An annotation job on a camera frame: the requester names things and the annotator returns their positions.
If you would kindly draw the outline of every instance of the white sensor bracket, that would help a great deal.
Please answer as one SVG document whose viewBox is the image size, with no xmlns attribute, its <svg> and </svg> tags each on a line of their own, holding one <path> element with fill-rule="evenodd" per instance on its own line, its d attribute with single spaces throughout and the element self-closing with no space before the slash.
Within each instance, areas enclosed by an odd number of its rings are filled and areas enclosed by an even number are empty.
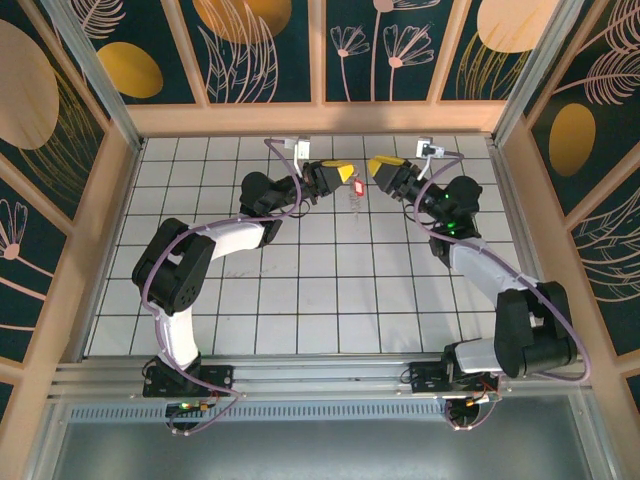
<svg viewBox="0 0 640 480">
<path fill-rule="evenodd" d="M 302 136 L 296 140 L 286 139 L 284 141 L 284 148 L 293 148 L 293 166 L 299 177 L 302 177 L 302 169 L 300 168 L 300 162 L 306 162 L 311 155 L 311 140 L 309 137 Z"/>
<path fill-rule="evenodd" d="M 432 144 L 432 142 L 433 142 L 433 138 L 431 137 L 420 137 L 418 139 L 418 146 L 416 148 L 416 157 L 424 158 L 427 160 L 427 163 L 420 171 L 420 175 L 418 175 L 418 180 L 422 180 L 424 176 L 427 174 L 427 171 L 431 166 L 432 158 L 444 157 L 444 147 L 436 147 Z"/>
</svg>

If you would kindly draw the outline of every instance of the robotic arm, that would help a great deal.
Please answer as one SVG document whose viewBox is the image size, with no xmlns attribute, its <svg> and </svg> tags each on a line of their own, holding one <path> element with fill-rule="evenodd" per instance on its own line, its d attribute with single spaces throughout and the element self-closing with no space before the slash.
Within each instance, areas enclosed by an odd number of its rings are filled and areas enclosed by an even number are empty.
<svg viewBox="0 0 640 480">
<path fill-rule="evenodd" d="M 426 148 L 424 156 L 437 149 L 428 144 Z M 383 192 L 411 204 L 427 182 L 416 165 L 396 157 L 371 159 L 369 172 Z M 466 176 L 454 178 L 445 188 L 431 184 L 419 211 L 433 218 L 432 231 L 468 244 L 452 244 L 436 237 L 429 241 L 432 253 L 444 265 L 464 275 L 491 300 L 496 308 L 495 337 L 449 345 L 440 362 L 411 364 L 411 385 L 416 393 L 482 390 L 486 382 L 493 381 L 497 386 L 490 373 L 516 378 L 568 365 L 577 359 L 576 344 L 567 330 L 538 302 L 523 280 L 535 285 L 570 322 L 564 288 L 556 282 L 542 283 L 523 274 L 514 278 L 482 253 L 490 249 L 474 223 L 481 193 L 482 187 Z"/>
<path fill-rule="evenodd" d="M 354 174 L 354 166 L 342 161 L 316 161 L 305 163 L 300 170 L 302 200 L 317 203 L 319 197 L 332 194 Z M 296 188 L 291 176 L 273 181 L 260 172 L 248 174 L 242 182 L 240 196 L 241 215 L 260 218 L 270 216 L 296 201 Z M 282 220 L 261 223 L 231 223 L 193 233 L 178 243 L 156 273 L 149 289 L 149 300 L 160 310 L 161 335 L 166 354 L 155 357 L 157 370 L 162 377 L 160 393 L 173 387 L 182 394 L 200 392 L 200 388 L 188 382 L 175 371 L 167 355 L 177 365 L 196 378 L 202 378 L 200 353 L 193 336 L 192 305 L 200 295 L 209 263 L 230 253 L 262 248 L 273 241 Z M 153 265 L 169 244 L 189 226 L 170 218 L 165 220 L 136 264 L 132 279 L 142 293 Z M 158 378 L 148 384 L 158 383 Z"/>
</svg>

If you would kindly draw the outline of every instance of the keychain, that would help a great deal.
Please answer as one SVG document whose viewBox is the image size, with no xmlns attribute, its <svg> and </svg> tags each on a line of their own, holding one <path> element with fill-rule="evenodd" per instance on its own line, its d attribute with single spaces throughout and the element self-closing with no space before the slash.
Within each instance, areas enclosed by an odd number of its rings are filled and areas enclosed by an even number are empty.
<svg viewBox="0 0 640 480">
<path fill-rule="evenodd" d="M 357 216 L 362 209 L 361 201 L 362 197 L 365 195 L 365 183 L 358 178 L 357 167 L 354 169 L 353 175 L 351 175 L 349 180 L 351 182 L 351 186 L 349 188 L 349 205 L 351 207 L 351 212 Z"/>
</svg>

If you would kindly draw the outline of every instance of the cable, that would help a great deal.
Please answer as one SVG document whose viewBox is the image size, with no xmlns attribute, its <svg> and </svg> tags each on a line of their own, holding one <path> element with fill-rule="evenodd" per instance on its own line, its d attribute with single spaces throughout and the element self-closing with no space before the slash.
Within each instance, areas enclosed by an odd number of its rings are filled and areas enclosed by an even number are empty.
<svg viewBox="0 0 640 480">
<path fill-rule="evenodd" d="M 189 235 L 192 235 L 194 233 L 200 233 L 202 231 L 205 230 L 210 230 L 211 228 L 216 228 L 216 227 L 220 227 L 223 225 L 231 225 L 231 224 L 235 224 L 235 223 L 262 223 L 262 222 L 273 222 L 275 220 L 281 220 L 283 218 L 287 218 L 289 217 L 291 214 L 293 214 L 294 212 L 296 212 L 299 208 L 300 208 L 300 203 L 302 200 L 302 187 L 300 186 L 300 181 L 298 179 L 298 175 L 296 174 L 295 170 L 293 169 L 293 167 L 291 165 L 289 165 L 289 162 L 287 162 L 287 159 L 284 157 L 284 155 L 282 153 L 280 153 L 280 151 L 275 148 L 274 144 L 278 143 L 278 144 L 284 144 L 284 140 L 272 140 L 272 139 L 265 139 L 264 140 L 265 145 L 267 145 L 267 147 L 269 147 L 269 149 L 284 163 L 284 166 L 286 167 L 287 171 L 289 172 L 289 174 L 291 175 L 291 177 L 293 178 L 293 183 L 295 185 L 296 188 L 296 201 L 293 204 L 293 206 L 287 210 L 286 212 L 280 214 L 280 215 L 275 215 L 273 217 L 234 217 L 234 218 L 228 218 L 228 219 L 224 219 L 224 220 L 218 220 L 212 223 L 207 223 L 205 225 L 200 225 L 197 227 L 193 227 L 190 228 L 189 230 L 181 233 L 180 235 L 178 235 L 168 246 L 167 248 L 162 252 L 162 254 L 158 257 L 158 260 L 156 260 L 156 263 L 153 265 L 153 267 L 151 268 L 151 271 L 149 272 L 149 276 L 147 277 L 146 282 L 144 283 L 144 287 L 142 288 L 142 306 L 148 310 L 155 318 L 155 333 L 156 333 L 156 340 L 158 341 L 158 345 L 160 346 L 160 353 L 164 354 L 167 362 L 169 363 L 169 365 L 176 370 L 180 375 L 182 375 L 184 378 L 186 378 L 188 381 L 195 383 L 196 385 L 200 385 L 201 387 L 206 388 L 207 390 L 213 392 L 213 391 L 217 391 L 220 393 L 227 393 L 229 395 L 233 395 L 235 398 L 233 399 L 233 401 L 231 403 L 229 403 L 229 405 L 227 405 L 225 408 L 223 408 L 216 416 L 214 416 L 212 419 L 201 423 L 199 425 L 197 425 L 196 427 L 192 428 L 191 430 L 187 430 L 184 432 L 180 432 L 178 431 L 176 428 L 172 429 L 172 432 L 175 435 L 184 435 L 184 436 L 188 436 L 188 435 L 192 435 L 194 433 L 198 433 L 201 432 L 202 430 L 208 428 L 209 426 L 211 426 L 218 418 L 220 418 L 222 415 L 226 414 L 230 408 L 232 408 L 236 402 L 240 399 L 241 396 L 246 396 L 246 394 L 241 394 L 240 392 L 237 392 L 236 390 L 230 389 L 230 388 L 223 388 L 223 387 L 218 387 L 216 385 L 212 385 L 208 382 L 203 382 L 202 380 L 200 380 L 199 378 L 196 378 L 190 374 L 188 374 L 187 372 L 185 372 L 180 365 L 178 365 L 178 363 L 176 362 L 176 360 L 173 358 L 173 356 L 171 355 L 171 352 L 169 352 L 167 345 L 164 341 L 164 339 L 162 338 L 162 330 L 161 330 L 161 312 L 160 309 L 157 308 L 156 306 L 152 305 L 149 303 L 149 289 L 151 288 L 151 283 L 153 282 L 153 279 L 155 278 L 156 274 L 158 273 L 158 270 L 160 268 L 160 265 L 162 265 L 162 262 L 164 262 L 167 257 L 169 256 L 169 253 L 174 249 L 174 247 L 176 245 L 178 245 L 182 240 L 184 240 L 185 238 L 187 238 Z"/>
<path fill-rule="evenodd" d="M 434 173 L 431 176 L 431 178 L 429 178 L 429 180 L 427 180 L 427 182 L 420 189 L 420 192 L 418 193 L 418 196 L 416 197 L 416 201 L 413 204 L 413 217 L 414 217 L 416 223 L 418 223 L 418 224 L 420 224 L 420 218 L 418 217 L 420 204 L 422 203 L 422 199 L 424 198 L 424 195 L 425 195 L 427 189 L 433 184 L 433 182 L 436 180 L 436 178 L 438 178 L 440 175 L 442 175 L 446 170 L 452 168 L 453 166 L 457 165 L 458 163 L 461 163 L 462 160 L 464 159 L 464 155 L 462 155 L 460 153 L 456 153 L 456 152 L 448 152 L 447 151 L 447 152 L 445 152 L 445 156 L 454 157 L 455 160 L 452 160 L 447 165 L 445 165 L 444 167 L 440 168 L 436 173 Z M 587 349 L 585 348 L 584 343 L 582 343 L 582 340 L 580 339 L 580 337 L 578 336 L 576 331 L 573 329 L 571 323 L 569 323 L 569 321 L 562 314 L 562 312 L 560 312 L 556 308 L 555 305 L 553 305 L 541 292 L 539 292 L 535 285 L 533 285 L 531 282 L 529 282 L 525 278 L 522 278 L 520 272 L 515 270 L 511 265 L 509 265 L 509 263 L 507 263 L 505 260 L 500 258 L 498 255 L 496 255 L 492 251 L 484 250 L 480 246 L 475 245 L 475 244 L 470 243 L 470 242 L 466 242 L 464 240 L 458 240 L 457 238 L 451 238 L 451 237 L 447 237 L 446 235 L 441 235 L 439 233 L 434 232 L 433 230 L 430 230 L 430 229 L 426 228 L 422 224 L 420 224 L 419 227 L 422 228 L 422 230 L 424 230 L 425 233 L 427 235 L 431 236 L 431 237 L 437 238 L 439 240 L 443 240 L 445 242 L 449 242 L 449 243 L 461 245 L 461 246 L 464 246 L 464 247 L 467 247 L 467 248 L 471 248 L 471 249 L 479 252 L 480 254 L 485 255 L 486 257 L 490 258 L 495 263 L 497 263 L 499 266 L 504 268 L 507 271 L 507 273 L 509 273 L 509 275 L 511 275 L 514 279 L 516 279 L 517 282 L 520 282 L 522 285 L 527 287 L 536 296 L 538 301 L 540 303 L 542 303 L 542 305 L 547 307 L 549 309 L 549 311 L 551 312 L 551 314 L 558 319 L 560 324 L 569 333 L 569 335 L 571 336 L 571 338 L 575 342 L 578 351 L 582 355 L 582 361 L 584 363 L 584 372 L 582 373 L 582 375 L 580 375 L 579 377 L 575 377 L 575 378 L 565 377 L 565 376 L 562 376 L 562 375 L 556 375 L 554 373 L 547 373 L 547 372 L 536 373 L 536 375 L 541 376 L 541 377 L 545 377 L 545 378 L 551 378 L 553 380 L 560 380 L 560 381 L 576 383 L 576 384 L 580 384 L 580 383 L 584 382 L 585 380 L 587 380 L 589 378 L 589 376 L 591 375 L 591 358 L 589 357 L 589 354 L 587 353 Z"/>
<path fill-rule="evenodd" d="M 300 203 L 300 207 L 302 207 L 302 205 L 306 205 L 307 206 L 307 211 L 306 212 L 301 212 L 298 215 L 291 214 L 291 215 L 289 215 L 289 218 L 300 219 L 302 217 L 305 217 L 311 211 L 311 205 L 309 205 L 309 200 L 303 200 Z M 284 213 L 284 210 L 282 208 L 280 209 L 280 213 Z"/>
<path fill-rule="evenodd" d="M 408 385 L 409 383 L 411 383 L 411 376 L 409 376 L 408 382 L 404 380 L 404 376 L 409 370 L 411 370 L 411 367 L 407 368 L 404 372 L 400 374 L 400 383 L 404 383 L 405 385 Z"/>
<path fill-rule="evenodd" d="M 410 222 L 416 223 L 416 221 L 413 218 L 411 218 L 411 216 L 409 215 L 409 212 L 407 212 L 407 207 L 409 207 L 409 206 L 413 207 L 413 205 L 410 204 L 410 203 L 403 203 L 402 204 L 402 211 L 404 212 L 404 218 L 406 218 Z M 432 222 L 420 222 L 420 223 L 422 225 L 424 225 L 425 227 L 428 227 L 428 226 L 431 226 L 431 225 L 435 225 L 436 221 L 433 220 Z"/>
</svg>

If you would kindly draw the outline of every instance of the leaf line drawing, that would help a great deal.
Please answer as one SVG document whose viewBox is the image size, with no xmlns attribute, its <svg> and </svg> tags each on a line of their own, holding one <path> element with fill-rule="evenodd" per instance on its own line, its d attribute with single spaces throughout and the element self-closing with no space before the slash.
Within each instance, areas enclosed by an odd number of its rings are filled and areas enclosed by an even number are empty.
<svg viewBox="0 0 640 480">
<path fill-rule="evenodd" d="M 428 31 L 428 25 L 422 28 L 406 27 L 398 37 L 398 25 L 384 29 L 384 47 L 391 67 L 389 101 L 393 100 L 393 80 L 396 69 L 433 61 L 433 50 L 427 50 L 431 44 Z"/>
<path fill-rule="evenodd" d="M 353 55 L 360 55 L 368 52 L 370 50 L 369 43 L 365 41 L 366 37 L 362 31 L 362 26 L 347 27 L 344 29 L 344 32 L 341 27 L 333 27 L 330 33 L 333 46 L 340 57 L 340 70 L 342 72 L 344 94 L 347 96 L 347 102 L 350 102 L 351 96 L 349 95 L 344 59 Z"/>
<path fill-rule="evenodd" d="M 577 85 L 584 85 L 590 103 L 622 105 L 640 86 L 640 50 L 619 52 L 611 50 L 593 63 L 587 77 L 557 88 L 560 93 Z"/>
<path fill-rule="evenodd" d="M 105 40 L 126 16 L 123 0 L 70 0 L 85 35 Z"/>
<path fill-rule="evenodd" d="M 576 53 L 582 53 L 602 36 L 607 40 L 611 48 L 618 52 L 626 52 L 627 50 L 635 50 L 640 44 L 640 0 L 617 0 L 607 28 L 598 33 L 584 45 Z"/>
<path fill-rule="evenodd" d="M 229 0 L 218 2 L 222 12 L 203 1 L 205 15 L 221 35 L 210 35 L 198 27 L 208 52 L 205 87 L 214 103 L 254 103 L 268 95 L 271 102 L 278 87 L 278 56 L 273 35 L 266 22 L 244 4 L 247 26 Z M 225 41 L 221 37 L 234 41 Z"/>
<path fill-rule="evenodd" d="M 600 287 L 594 289 L 596 299 L 618 303 L 640 297 L 640 188 L 618 207 L 588 217 L 576 228 L 574 241 L 587 277 Z"/>
<path fill-rule="evenodd" d="M 373 27 L 373 47 L 371 50 L 370 89 L 372 102 L 376 101 L 376 53 L 382 14 L 398 10 L 419 10 L 434 7 L 439 3 L 440 0 L 373 0 L 373 7 L 376 9 L 376 20 Z"/>
<path fill-rule="evenodd" d="M 611 50 L 596 59 L 584 79 L 563 85 L 552 95 L 583 85 L 590 103 L 622 105 L 640 87 L 640 0 L 617 0 L 607 28 L 578 53 L 602 36 Z"/>
<path fill-rule="evenodd" d="M 27 228 L 28 216 L 29 210 L 25 205 L 16 202 L 13 210 L 11 210 L 9 202 L 5 198 L 0 199 L 0 259 L 9 262 L 17 260 L 36 272 L 52 278 L 53 274 L 51 272 L 34 265 L 20 256 L 20 244 Z M 3 277 L 0 277 L 0 284 L 38 300 L 44 301 L 46 299 L 45 295 Z"/>
</svg>

